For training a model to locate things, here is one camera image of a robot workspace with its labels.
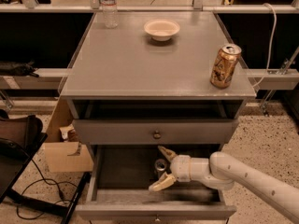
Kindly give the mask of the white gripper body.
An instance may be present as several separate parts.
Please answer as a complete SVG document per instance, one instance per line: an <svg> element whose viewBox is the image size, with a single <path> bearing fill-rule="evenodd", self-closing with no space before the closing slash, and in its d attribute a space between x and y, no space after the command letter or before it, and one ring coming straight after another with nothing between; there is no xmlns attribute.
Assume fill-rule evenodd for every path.
<svg viewBox="0 0 299 224"><path fill-rule="evenodd" d="M177 155L170 165L172 175L178 182L190 182L191 157L188 155Z"/></svg>

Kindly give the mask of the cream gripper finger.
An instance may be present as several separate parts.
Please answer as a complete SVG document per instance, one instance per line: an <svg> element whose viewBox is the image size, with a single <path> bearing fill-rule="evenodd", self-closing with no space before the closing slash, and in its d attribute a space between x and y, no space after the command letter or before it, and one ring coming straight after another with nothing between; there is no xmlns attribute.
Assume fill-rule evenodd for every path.
<svg viewBox="0 0 299 224"><path fill-rule="evenodd" d="M164 172L160 178L149 186L149 191L160 191L163 189L167 189L172 186L176 182L176 178L172 174L168 174Z"/></svg>
<svg viewBox="0 0 299 224"><path fill-rule="evenodd" d="M177 156L177 153L175 151L168 149L164 146L158 146L158 149L169 162L172 162L172 160Z"/></svg>

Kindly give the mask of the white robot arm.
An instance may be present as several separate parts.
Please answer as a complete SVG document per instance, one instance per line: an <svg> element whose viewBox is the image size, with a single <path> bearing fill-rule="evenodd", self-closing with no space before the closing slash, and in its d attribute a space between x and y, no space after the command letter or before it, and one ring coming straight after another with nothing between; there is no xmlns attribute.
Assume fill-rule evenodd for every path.
<svg viewBox="0 0 299 224"><path fill-rule="evenodd" d="M234 182L242 185L276 209L294 224L299 224L299 189L260 172L224 152L214 152L209 158L179 155L158 146L170 162L170 171L149 186L149 191L167 189L177 182L196 181L208 188L227 190Z"/></svg>

